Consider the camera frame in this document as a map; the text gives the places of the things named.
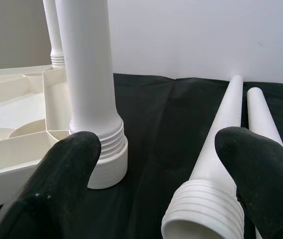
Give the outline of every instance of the white plastic tube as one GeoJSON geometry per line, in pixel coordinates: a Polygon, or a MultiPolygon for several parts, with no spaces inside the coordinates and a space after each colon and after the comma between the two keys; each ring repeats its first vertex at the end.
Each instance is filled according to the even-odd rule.
{"type": "Polygon", "coordinates": [[[48,34],[51,42],[51,62],[52,67],[64,67],[64,55],[58,26],[55,0],[43,0],[48,34]]]}
{"type": "Polygon", "coordinates": [[[162,219],[164,239],[243,239],[244,212],[236,184],[220,162],[215,135],[241,125],[243,80],[234,76],[222,99],[189,181],[182,184],[162,219]]]}
{"type": "Polygon", "coordinates": [[[115,105],[107,0],[56,0],[72,107],[70,133],[102,144],[89,188],[115,185],[127,171],[128,142],[115,105]]]}
{"type": "MultiPolygon", "coordinates": [[[[270,138],[283,146],[283,142],[271,116],[262,90],[253,87],[247,92],[249,130],[264,137],[270,138]]],[[[256,239],[262,239],[256,229],[256,239]]]]}

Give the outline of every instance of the tapered plastic tube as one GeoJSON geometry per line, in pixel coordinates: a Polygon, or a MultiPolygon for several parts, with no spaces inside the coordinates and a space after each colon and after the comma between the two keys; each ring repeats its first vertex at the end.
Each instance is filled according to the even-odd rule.
{"type": "Polygon", "coordinates": [[[111,187],[126,174],[128,143],[115,105],[107,0],[55,3],[72,108],[70,133],[98,136],[102,152],[88,187],[111,187]]]}
{"type": "Polygon", "coordinates": [[[64,67],[64,55],[58,26],[55,0],[43,0],[48,34],[51,42],[51,62],[52,67],[64,67]]]}
{"type": "Polygon", "coordinates": [[[222,99],[189,181],[182,184],[162,219],[164,239],[242,239],[244,212],[236,184],[220,162],[215,135],[241,125],[243,80],[234,76],[222,99]]]}
{"type": "MultiPolygon", "coordinates": [[[[260,88],[253,87],[247,92],[249,130],[270,138],[283,146],[283,142],[271,116],[266,99],[260,88]]],[[[256,239],[262,239],[256,229],[256,239]]]]}

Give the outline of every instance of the white wall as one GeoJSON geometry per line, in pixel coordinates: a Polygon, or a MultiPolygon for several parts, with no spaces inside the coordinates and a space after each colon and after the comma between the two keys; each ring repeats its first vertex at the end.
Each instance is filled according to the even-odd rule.
{"type": "Polygon", "coordinates": [[[283,0],[109,0],[115,72],[283,83],[283,0]]]}
{"type": "Polygon", "coordinates": [[[42,0],[0,0],[0,68],[50,64],[42,0]]]}

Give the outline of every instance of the wrinkled fabric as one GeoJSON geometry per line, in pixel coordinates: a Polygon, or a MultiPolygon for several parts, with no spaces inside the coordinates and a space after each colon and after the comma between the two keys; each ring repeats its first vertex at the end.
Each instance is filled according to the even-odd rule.
{"type": "MultiPolygon", "coordinates": [[[[87,189],[74,238],[160,239],[161,219],[174,191],[196,163],[228,86],[226,81],[115,74],[117,110],[129,141],[125,178],[105,190],[87,189]]],[[[283,140],[283,84],[244,83],[242,127],[248,127],[246,92],[260,87],[283,140]]],[[[245,238],[254,238],[246,219],[245,238]]]]}

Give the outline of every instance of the white backdrop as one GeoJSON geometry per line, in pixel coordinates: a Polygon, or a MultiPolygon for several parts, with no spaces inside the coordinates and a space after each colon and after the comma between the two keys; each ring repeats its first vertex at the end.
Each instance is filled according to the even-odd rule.
{"type": "Polygon", "coordinates": [[[283,83],[283,0],[109,0],[115,72],[283,83]]]}

